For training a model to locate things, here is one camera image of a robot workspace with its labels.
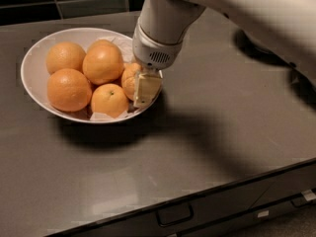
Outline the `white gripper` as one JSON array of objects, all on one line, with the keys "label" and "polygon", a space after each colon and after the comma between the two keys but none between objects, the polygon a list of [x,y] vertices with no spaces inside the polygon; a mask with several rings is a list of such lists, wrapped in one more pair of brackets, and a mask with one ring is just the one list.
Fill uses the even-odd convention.
[{"label": "white gripper", "polygon": [[146,108],[151,105],[162,87],[158,70],[170,67],[182,49],[184,31],[177,27],[163,27],[155,39],[138,19],[132,38],[134,58],[143,68],[135,75],[133,105]]}]

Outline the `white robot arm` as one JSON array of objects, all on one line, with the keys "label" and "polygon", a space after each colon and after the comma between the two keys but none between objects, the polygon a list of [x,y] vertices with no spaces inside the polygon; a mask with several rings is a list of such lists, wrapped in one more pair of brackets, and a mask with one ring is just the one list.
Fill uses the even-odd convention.
[{"label": "white robot arm", "polygon": [[135,79],[137,108],[153,102],[161,87],[158,72],[172,66],[190,25],[207,8],[316,85],[316,0],[144,0],[132,39],[143,68]]}]

